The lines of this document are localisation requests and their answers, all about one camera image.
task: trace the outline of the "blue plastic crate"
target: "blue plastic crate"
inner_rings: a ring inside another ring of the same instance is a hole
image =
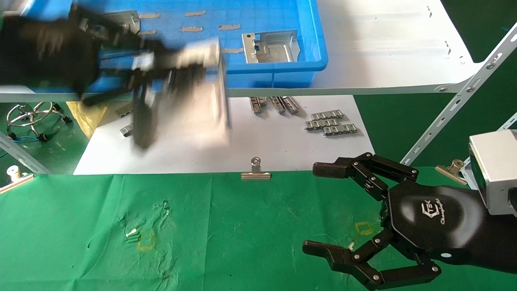
[[[35,0],[28,15],[38,19],[66,17],[71,0]],[[297,62],[246,64],[244,53],[225,54],[227,86],[230,88],[306,88],[317,71],[328,63],[327,49],[316,0],[78,0],[96,11],[136,10],[160,13],[157,19],[143,19],[142,31],[157,30],[165,43],[187,43],[217,36],[222,49],[242,48],[243,33],[298,30],[300,54]],[[185,12],[206,10],[201,16]],[[241,28],[220,31],[220,25]],[[202,26],[202,32],[182,32],[181,27]],[[91,92],[111,87],[103,78]]]

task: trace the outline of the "yellow cloth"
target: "yellow cloth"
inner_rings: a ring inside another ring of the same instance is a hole
[[[86,107],[81,102],[66,102],[66,105],[88,139],[92,138],[95,129],[99,126],[100,120],[108,107],[107,104]]]

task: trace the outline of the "yellow marking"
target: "yellow marking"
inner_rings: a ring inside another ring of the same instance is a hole
[[[142,234],[142,236],[138,240],[138,244],[136,245],[136,249],[139,252],[142,252],[142,253],[152,251],[155,248],[155,241],[156,241],[155,238],[156,238],[156,236],[155,236],[155,233],[153,231],[151,231],[148,234]],[[145,241],[148,241],[149,244],[142,245],[142,241],[144,241],[144,243],[145,243]]]
[[[370,236],[374,233],[372,225],[367,221],[356,222],[356,230],[360,235],[363,236]]]

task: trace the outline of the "robotic hand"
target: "robotic hand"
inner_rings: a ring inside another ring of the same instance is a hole
[[[432,261],[472,265],[517,273],[513,246],[517,218],[490,215],[477,190],[451,186],[424,186],[418,171],[371,153],[315,163],[317,177],[352,178],[375,200],[382,202],[384,228],[355,251],[338,245],[305,241],[304,253],[327,259],[331,270],[353,275],[367,289],[387,289],[427,283],[441,273]],[[374,173],[399,182],[388,186]],[[377,271],[368,264],[392,245],[416,266]]]

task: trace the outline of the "green tablecloth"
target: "green tablecloth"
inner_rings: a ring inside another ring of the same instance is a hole
[[[419,182],[453,184],[432,168]],[[310,172],[37,176],[0,196],[0,290],[363,290],[301,251],[354,248],[380,204],[353,181]],[[128,242],[133,228],[141,239]],[[389,247],[374,267],[412,264]],[[513,289],[517,277],[440,264],[418,290]]]

